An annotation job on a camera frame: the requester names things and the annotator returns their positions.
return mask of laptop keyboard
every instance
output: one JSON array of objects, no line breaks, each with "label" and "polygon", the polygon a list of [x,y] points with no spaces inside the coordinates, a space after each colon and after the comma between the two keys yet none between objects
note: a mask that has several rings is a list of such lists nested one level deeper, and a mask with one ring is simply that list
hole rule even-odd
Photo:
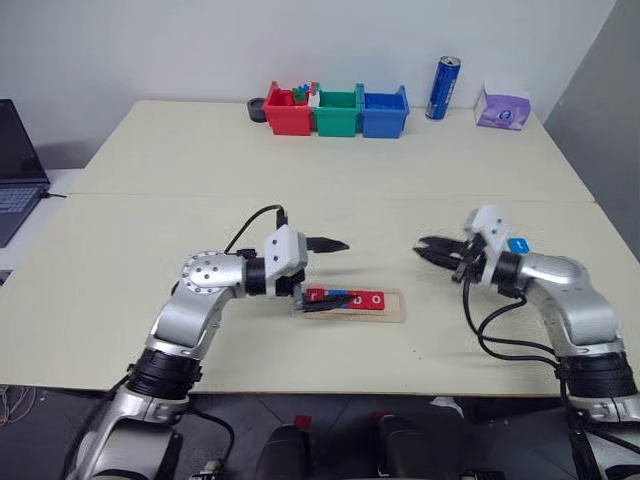
[{"label": "laptop keyboard", "polygon": [[0,189],[0,214],[22,212],[37,191],[38,187]]}]

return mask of red bin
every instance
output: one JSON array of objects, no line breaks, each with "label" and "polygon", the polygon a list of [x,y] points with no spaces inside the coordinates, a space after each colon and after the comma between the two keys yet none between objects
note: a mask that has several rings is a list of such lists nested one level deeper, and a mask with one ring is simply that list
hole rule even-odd
[{"label": "red bin", "polygon": [[278,82],[271,82],[262,108],[275,135],[311,135],[313,117],[307,100],[296,104],[291,90],[282,90]]}]

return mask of blue bin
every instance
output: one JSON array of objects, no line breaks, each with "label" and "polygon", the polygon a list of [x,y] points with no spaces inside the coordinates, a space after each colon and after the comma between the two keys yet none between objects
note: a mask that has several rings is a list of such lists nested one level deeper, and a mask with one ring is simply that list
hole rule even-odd
[{"label": "blue bin", "polygon": [[398,138],[409,115],[404,85],[396,93],[366,93],[362,103],[362,136]]}]

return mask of laptop screen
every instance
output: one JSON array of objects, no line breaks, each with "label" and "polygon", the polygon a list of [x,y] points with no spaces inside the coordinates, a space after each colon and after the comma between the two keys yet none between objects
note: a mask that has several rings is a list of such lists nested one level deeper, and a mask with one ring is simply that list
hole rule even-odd
[{"label": "laptop screen", "polygon": [[0,100],[0,183],[47,182],[11,100]]}]

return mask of plastic storage bin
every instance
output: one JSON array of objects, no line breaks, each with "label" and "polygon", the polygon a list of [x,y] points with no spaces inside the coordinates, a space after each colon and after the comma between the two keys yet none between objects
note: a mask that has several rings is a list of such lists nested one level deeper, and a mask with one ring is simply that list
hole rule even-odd
[{"label": "plastic storage bin", "polygon": [[367,138],[398,138],[409,115],[404,85],[396,93],[364,93],[362,105],[362,136]]},{"label": "plastic storage bin", "polygon": [[291,90],[282,90],[278,82],[271,82],[269,94],[262,108],[273,133],[275,135],[311,135],[313,117],[307,101],[296,105]]},{"label": "plastic storage bin", "polygon": [[318,135],[322,137],[353,137],[358,127],[364,86],[353,92],[325,92],[320,89],[320,103],[313,108]]}]

